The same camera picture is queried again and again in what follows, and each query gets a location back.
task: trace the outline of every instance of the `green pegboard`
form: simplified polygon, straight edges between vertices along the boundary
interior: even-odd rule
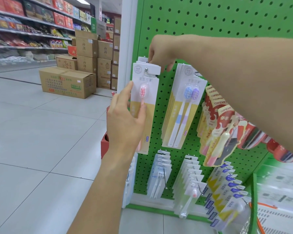
[[[284,37],[293,38],[293,0],[138,0],[133,62],[148,56],[149,45],[156,34],[196,34],[214,37]],[[194,117],[182,149],[162,148],[161,128],[172,89],[176,65],[158,78],[155,116],[149,154],[140,154],[134,192],[147,193],[147,180],[158,149],[171,152],[172,173],[162,198],[172,199],[172,185],[186,154],[199,157],[200,142],[196,136],[202,102]],[[227,159],[232,162],[238,179],[246,181],[266,156],[264,144],[251,150],[236,149]],[[213,168],[201,167],[206,181]]]

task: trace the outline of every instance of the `ceiling light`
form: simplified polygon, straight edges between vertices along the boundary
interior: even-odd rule
[[[79,1],[82,4],[90,5],[90,3],[86,2],[85,0],[77,0],[77,1]]]

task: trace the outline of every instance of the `person's right hand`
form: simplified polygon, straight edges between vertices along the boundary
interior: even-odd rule
[[[176,36],[171,35],[155,35],[149,47],[148,62],[159,65],[163,72],[167,66],[170,71],[176,61],[175,47]]]

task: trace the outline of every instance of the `store shelf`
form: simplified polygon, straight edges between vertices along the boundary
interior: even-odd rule
[[[44,34],[34,34],[34,33],[16,31],[16,30],[11,30],[11,29],[0,29],[0,32],[7,32],[7,33],[13,33],[13,34],[22,34],[22,35],[30,35],[30,36],[39,36],[39,37],[52,38],[52,39],[71,40],[71,38],[57,37],[57,36],[53,36],[53,35],[44,35]]]
[[[14,47],[14,46],[0,46],[0,49],[49,49],[49,50],[66,50],[67,48],[44,48],[44,47]]]
[[[55,66],[56,60],[0,63],[0,72]]]
[[[36,4],[39,4],[40,6],[46,7],[47,9],[55,11],[56,13],[59,13],[61,15],[65,15],[65,16],[70,17],[72,19],[78,20],[78,21],[80,21],[80,22],[82,22],[84,24],[91,25],[91,23],[88,23],[88,22],[86,22],[84,20],[81,20],[81,19],[79,19],[79,18],[77,18],[77,17],[75,17],[73,15],[67,14],[66,12],[60,11],[60,10],[58,10],[58,9],[52,7],[52,6],[49,6],[49,5],[45,4],[45,3],[42,3],[40,1],[37,1],[37,0],[28,0],[28,1],[36,3]]]
[[[75,30],[72,30],[72,29],[69,29],[69,28],[66,28],[66,27],[63,27],[63,26],[55,25],[55,24],[48,23],[48,22],[45,22],[45,21],[42,21],[42,20],[36,20],[36,19],[28,18],[28,17],[22,16],[22,15],[15,15],[13,13],[9,13],[9,12],[6,12],[6,11],[0,11],[0,15],[7,15],[7,16],[11,16],[11,17],[14,17],[14,18],[17,18],[17,19],[24,19],[24,20],[37,22],[37,23],[41,23],[41,24],[44,24],[44,25],[48,25],[48,26],[53,26],[53,27],[56,27],[56,28],[59,28],[59,29],[75,31]]]

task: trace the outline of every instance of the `white floor tile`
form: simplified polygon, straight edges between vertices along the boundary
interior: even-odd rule
[[[0,78],[0,102],[36,108],[58,97],[43,92],[40,85]]]
[[[99,119],[110,105],[111,98],[90,95],[86,99],[63,96],[40,106],[40,109]]]
[[[0,228],[0,234],[66,234],[92,181],[50,173]]]
[[[210,224],[206,222],[181,219],[164,215],[164,233],[169,234],[214,234]]]
[[[30,107],[0,102],[0,123],[32,110]]]
[[[99,117],[99,120],[106,121],[106,111]]]
[[[47,174],[0,164],[0,226]]]
[[[95,121],[33,109],[0,124],[0,162],[51,171]]]
[[[39,70],[43,68],[44,67],[0,72],[0,77],[41,84]]]
[[[129,208],[123,209],[119,234],[164,234],[163,215]]]
[[[108,90],[108,89],[97,88],[97,91],[95,92],[95,94],[107,96],[107,97],[112,97],[112,92],[117,92],[117,90]]]
[[[101,140],[105,132],[106,122],[97,120],[52,172],[94,180],[101,165]]]

